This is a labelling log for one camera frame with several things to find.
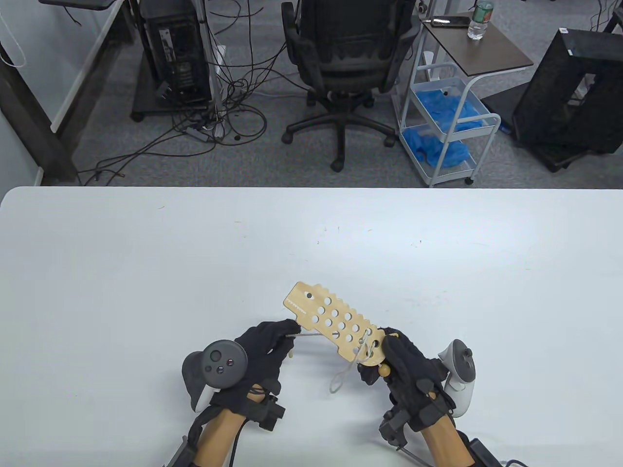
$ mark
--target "white cart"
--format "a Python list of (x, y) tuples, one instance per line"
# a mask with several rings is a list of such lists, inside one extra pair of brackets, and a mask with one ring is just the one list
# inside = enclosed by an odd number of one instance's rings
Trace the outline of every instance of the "white cart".
[[(422, 60), (424, 43), (427, 37), (433, 37), (448, 53), (453, 62), (419, 65)], [(482, 102), (471, 91), (471, 88), (482, 78), (512, 73), (532, 66), (532, 61), (520, 51), (504, 34), (493, 24), (490, 24), (481, 41), (472, 41), (467, 37), (465, 29), (439, 29), (424, 24), (420, 34), (414, 66), (409, 77), (407, 90), (402, 98), (393, 96), (394, 111), (399, 128), (399, 137), (405, 150), (413, 160), (417, 171), (424, 182), (433, 187), (438, 183), (456, 179), (465, 179), (467, 184), (473, 183), (482, 164), (487, 158), (495, 133), (500, 127), (502, 119), (496, 113), (490, 113)], [(418, 72), (430, 75), (433, 70), (449, 69), (452, 73), (449, 78), (417, 83)], [(417, 96), (418, 92), (442, 91), (449, 95), (460, 96), (454, 119), (447, 131), (444, 131), (436, 122)], [(461, 111), (466, 102), (476, 110), (477, 115), (461, 118)], [(413, 104), (424, 119), (421, 125), (408, 126), (407, 112)], [(457, 131), (462, 123), (479, 121), (482, 126), (469, 130)], [(420, 162), (404, 138), (405, 130), (415, 128), (421, 136), (435, 136), (443, 143), (443, 149), (436, 167)], [(449, 144), (453, 141), (464, 141), (477, 136), (487, 136), (487, 143), (479, 157), (473, 155), (461, 165), (452, 169), (442, 169)]]

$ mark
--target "black computer case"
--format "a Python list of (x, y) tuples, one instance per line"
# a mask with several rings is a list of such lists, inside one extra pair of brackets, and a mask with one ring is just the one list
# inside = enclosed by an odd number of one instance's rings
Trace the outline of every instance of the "black computer case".
[(529, 147), (616, 151), (623, 143), (623, 36), (560, 28), (513, 124)]
[(140, 9), (158, 78), (168, 84), (164, 97), (180, 105), (210, 101), (209, 74), (192, 0), (141, 0)]

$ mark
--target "wooden board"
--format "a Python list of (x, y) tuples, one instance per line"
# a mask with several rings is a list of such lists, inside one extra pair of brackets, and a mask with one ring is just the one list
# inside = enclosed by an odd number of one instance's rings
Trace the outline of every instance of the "wooden board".
[(318, 331), (333, 342), (345, 360), (352, 362), (355, 359), (366, 333), (369, 334), (366, 343), (371, 346), (371, 351), (361, 363), (376, 366), (385, 360), (381, 350), (385, 333), (321, 285), (298, 282), (283, 305), (297, 315), (301, 327)]

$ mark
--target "wooden forearm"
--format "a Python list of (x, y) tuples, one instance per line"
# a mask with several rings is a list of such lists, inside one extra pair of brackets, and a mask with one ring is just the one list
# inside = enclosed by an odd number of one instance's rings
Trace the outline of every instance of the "wooden forearm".
[(470, 467), (475, 464), (447, 415), (422, 430), (422, 436), (437, 467)]
[[(264, 399), (263, 395), (255, 394), (249, 394), (247, 397), (256, 402), (261, 402)], [(198, 467), (222, 467), (244, 420), (243, 415), (232, 413), (224, 408), (204, 430), (199, 440), (195, 465)]]

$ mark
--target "gray carpet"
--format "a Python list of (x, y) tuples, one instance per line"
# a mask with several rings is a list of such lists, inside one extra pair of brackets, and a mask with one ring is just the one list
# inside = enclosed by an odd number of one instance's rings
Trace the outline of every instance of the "gray carpet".
[[(237, 6), (231, 0), (210, 0), (212, 11), (235, 14)], [(255, 61), (272, 56), (283, 43), (280, 1), (251, 0), (251, 10), (264, 10), (252, 19)], [(589, 18), (597, 11), (596, 0), (500, 0), (493, 21), (536, 63), (543, 55), (558, 27), (588, 29)], [(212, 28), (228, 25), (230, 19), (214, 18)], [(227, 46), (229, 64), (250, 62), (247, 20), (218, 36)], [(131, 153), (168, 130), (168, 117), (149, 117), (134, 123), (129, 114), (135, 91), (139, 43), (123, 48), (110, 70), (102, 95), (83, 131), (74, 152), (79, 169), (92, 167), (98, 160)], [(293, 73), (296, 68), (286, 53), (277, 60), (275, 69)], [(402, 82), (407, 80), (410, 64), (401, 71)], [(243, 71), (237, 69), (234, 77)], [(475, 87), (479, 97), (499, 92), (527, 82), (532, 71), (511, 73), (483, 80)], [(291, 77), (298, 81), (296, 75)], [(283, 79), (266, 82), (260, 91), (279, 97), (254, 95), (248, 103), (260, 109), (268, 120), (266, 133), (257, 141), (236, 146), (217, 146), (211, 152), (187, 158), (141, 156), (124, 170), (112, 185), (124, 186), (300, 186), (300, 187), (423, 187), (411, 161), (399, 143), (392, 149), (383, 146), (383, 137), (373, 131), (348, 129), (346, 137), (346, 166), (342, 173), (333, 173), (328, 165), (336, 151), (336, 136), (332, 127), (295, 135), (294, 143), (286, 146), (280, 137), (289, 123), (321, 112), (320, 106), (305, 106), (304, 92)], [(392, 106), (387, 96), (378, 97), (373, 109), (361, 109), (362, 115), (393, 125)], [(232, 116), (236, 128), (253, 133), (261, 127), (257, 116), (239, 113)], [(236, 143), (231, 136), (228, 142)], [(481, 142), (471, 146), (477, 149)], [(183, 136), (167, 141), (154, 150), (159, 153), (194, 154), (206, 151), (207, 146)], [(104, 174), (92, 185), (105, 184)], [(464, 187), (454, 181), (440, 187)], [(551, 174), (525, 150), (499, 133), (487, 163), (473, 187), (487, 188), (622, 188), (623, 157), (588, 156), (573, 163), (569, 169)]]

